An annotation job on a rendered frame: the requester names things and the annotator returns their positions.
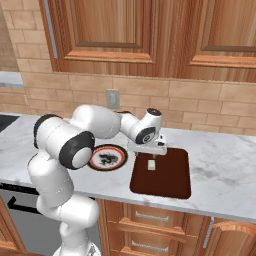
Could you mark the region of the wooden wall cupboard door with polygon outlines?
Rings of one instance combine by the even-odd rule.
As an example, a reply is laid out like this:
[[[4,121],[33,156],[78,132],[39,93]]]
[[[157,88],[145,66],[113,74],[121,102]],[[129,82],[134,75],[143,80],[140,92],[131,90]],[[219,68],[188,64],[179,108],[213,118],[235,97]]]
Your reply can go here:
[[[256,0],[181,0],[173,75],[256,83]]]
[[[65,73],[164,77],[160,0],[48,0],[54,59],[39,0],[52,70]]]

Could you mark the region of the black hob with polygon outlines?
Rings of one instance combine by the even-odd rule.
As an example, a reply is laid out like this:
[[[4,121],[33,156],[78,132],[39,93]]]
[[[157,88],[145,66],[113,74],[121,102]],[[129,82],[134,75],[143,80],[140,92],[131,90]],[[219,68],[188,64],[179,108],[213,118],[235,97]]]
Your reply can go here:
[[[15,122],[18,119],[18,116],[12,115],[1,115],[0,114],[0,133],[5,130],[9,125]]]

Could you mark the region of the grey wall outlet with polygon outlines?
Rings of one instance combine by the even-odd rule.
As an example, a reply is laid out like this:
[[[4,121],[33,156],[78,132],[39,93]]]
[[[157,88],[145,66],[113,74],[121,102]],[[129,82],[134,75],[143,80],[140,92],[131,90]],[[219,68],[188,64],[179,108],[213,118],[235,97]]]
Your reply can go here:
[[[106,99],[109,109],[118,109],[120,107],[120,95],[117,89],[107,89]]]

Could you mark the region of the grey extractor hood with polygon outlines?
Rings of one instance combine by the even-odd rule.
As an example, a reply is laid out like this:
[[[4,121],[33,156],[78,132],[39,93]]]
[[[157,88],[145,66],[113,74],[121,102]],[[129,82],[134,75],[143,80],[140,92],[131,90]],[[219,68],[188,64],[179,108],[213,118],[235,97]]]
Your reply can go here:
[[[0,71],[0,87],[23,88],[24,83],[19,72]]]

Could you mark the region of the black orange white plate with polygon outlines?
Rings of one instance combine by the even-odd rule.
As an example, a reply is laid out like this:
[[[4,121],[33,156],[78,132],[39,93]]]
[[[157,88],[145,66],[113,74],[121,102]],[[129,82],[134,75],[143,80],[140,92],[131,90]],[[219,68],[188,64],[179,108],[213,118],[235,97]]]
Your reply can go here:
[[[88,166],[96,171],[110,172],[124,166],[128,160],[127,151],[115,144],[103,144],[94,148]]]

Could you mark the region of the wooden base cupboard door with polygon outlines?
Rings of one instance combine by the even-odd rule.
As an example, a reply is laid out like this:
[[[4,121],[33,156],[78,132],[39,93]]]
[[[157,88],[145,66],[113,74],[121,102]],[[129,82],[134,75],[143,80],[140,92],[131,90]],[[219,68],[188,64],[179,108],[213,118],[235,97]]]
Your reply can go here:
[[[0,196],[0,256],[25,256],[27,250]]]
[[[203,256],[256,256],[256,224],[214,217]]]

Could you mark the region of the grey dishwasher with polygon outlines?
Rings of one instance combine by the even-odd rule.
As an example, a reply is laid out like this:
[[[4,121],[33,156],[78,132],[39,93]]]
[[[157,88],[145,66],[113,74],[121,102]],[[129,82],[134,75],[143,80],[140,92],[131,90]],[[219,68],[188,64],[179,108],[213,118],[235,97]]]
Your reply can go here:
[[[27,212],[27,208],[36,208],[38,192],[34,188],[0,182],[0,196],[27,251],[52,256],[62,244],[60,223],[44,215]]]

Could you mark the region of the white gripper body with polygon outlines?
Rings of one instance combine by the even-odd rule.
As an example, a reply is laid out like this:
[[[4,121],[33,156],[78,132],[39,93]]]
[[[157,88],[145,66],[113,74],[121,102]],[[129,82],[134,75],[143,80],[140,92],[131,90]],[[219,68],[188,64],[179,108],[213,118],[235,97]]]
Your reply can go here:
[[[165,155],[167,153],[167,146],[161,141],[153,141],[141,145],[129,141],[127,148],[133,152],[147,153],[152,155]]]

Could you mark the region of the wooden drawer front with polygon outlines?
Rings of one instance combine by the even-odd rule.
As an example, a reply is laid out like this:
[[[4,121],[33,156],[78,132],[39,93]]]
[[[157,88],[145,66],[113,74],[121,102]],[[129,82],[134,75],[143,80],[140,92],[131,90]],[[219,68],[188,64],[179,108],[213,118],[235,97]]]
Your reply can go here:
[[[186,230],[187,215],[185,213],[135,204],[128,204],[126,209],[127,217],[133,222],[176,229],[181,232]]]
[[[125,231],[122,239],[121,251],[130,256],[190,256],[184,235]]]

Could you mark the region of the dark brown tray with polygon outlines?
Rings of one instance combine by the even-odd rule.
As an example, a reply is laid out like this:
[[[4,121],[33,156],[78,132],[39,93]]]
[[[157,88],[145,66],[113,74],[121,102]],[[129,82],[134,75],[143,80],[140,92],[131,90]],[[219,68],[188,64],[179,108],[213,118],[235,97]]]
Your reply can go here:
[[[153,196],[188,199],[191,196],[188,152],[168,148],[166,155],[157,155],[156,170],[148,170],[151,154],[136,156],[130,182],[133,193]]]

